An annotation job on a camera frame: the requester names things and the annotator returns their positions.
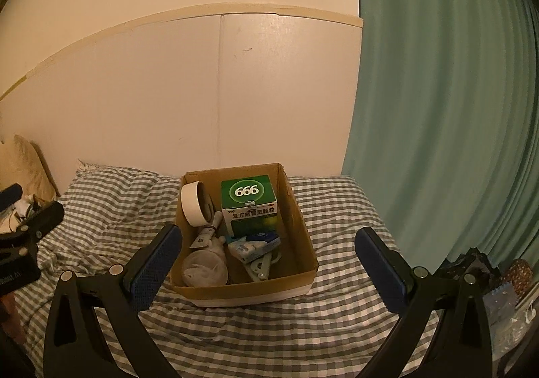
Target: bedding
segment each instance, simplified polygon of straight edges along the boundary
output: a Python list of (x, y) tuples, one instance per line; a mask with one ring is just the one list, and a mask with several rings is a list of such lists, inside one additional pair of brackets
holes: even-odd
[(50, 202), (56, 198), (43, 164), (30, 142), (19, 135), (0, 142), (0, 190), (18, 183), (26, 196)]
[[(345, 176), (289, 180), (320, 263), (311, 291), (277, 303), (202, 309), (165, 281), (139, 318), (181, 377), (356, 376), (396, 323), (354, 252), (355, 233), (364, 226), (395, 248), (363, 191)], [(26, 349), (38, 374), (61, 273), (88, 276), (125, 264), (174, 220), (179, 189), (176, 177), (130, 168), (77, 172), (60, 198), (64, 222), (40, 243), (41, 278), (17, 291)], [(96, 312), (118, 365), (134, 373), (106, 313)], [(407, 371), (420, 364), (437, 322), (433, 313)]]

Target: roll of tape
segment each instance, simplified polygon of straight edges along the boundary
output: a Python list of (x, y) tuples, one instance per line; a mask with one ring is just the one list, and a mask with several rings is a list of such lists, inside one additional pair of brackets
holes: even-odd
[(182, 187), (181, 202), (183, 215), (193, 227), (203, 226), (214, 217), (214, 204), (200, 181)]

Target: beige pillow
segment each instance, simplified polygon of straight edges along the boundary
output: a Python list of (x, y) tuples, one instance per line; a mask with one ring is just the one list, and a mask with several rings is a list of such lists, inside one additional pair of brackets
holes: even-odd
[(24, 195), (35, 194), (42, 200), (56, 198), (41, 160), (34, 147), (23, 137), (15, 135), (0, 145), (0, 187), (18, 183)]

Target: blue gripper pad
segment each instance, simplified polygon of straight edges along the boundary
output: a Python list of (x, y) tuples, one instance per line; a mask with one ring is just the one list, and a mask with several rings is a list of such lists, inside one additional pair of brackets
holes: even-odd
[(401, 314), (408, 305), (408, 298), (403, 280), (387, 257), (387, 252), (393, 251), (389, 250), (372, 228), (360, 229), (356, 233), (354, 245), (359, 261), (373, 281), (387, 310)]
[(181, 248), (179, 227), (166, 224), (149, 245), (129, 260), (122, 283), (133, 311), (138, 313), (150, 307)]

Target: gray and white checkered sheet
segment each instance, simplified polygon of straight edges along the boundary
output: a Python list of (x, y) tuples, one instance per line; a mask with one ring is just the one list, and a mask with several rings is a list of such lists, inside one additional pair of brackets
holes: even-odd
[[(357, 183), (344, 176), (290, 178), (320, 264), (311, 291), (282, 302), (238, 308), (197, 308), (164, 283), (144, 326), (181, 377), (352, 377), (365, 366), (397, 321), (388, 312), (354, 252), (356, 231), (391, 235)], [(176, 177), (130, 168), (79, 171), (60, 202), (64, 222), (40, 243), (41, 278), (17, 291), (28, 335), (26, 349), (42, 374), (50, 303), (64, 270), (79, 276), (126, 263), (173, 221)], [(118, 365), (134, 373), (104, 310), (103, 334)], [(433, 336), (433, 313), (406, 366), (417, 367)]]

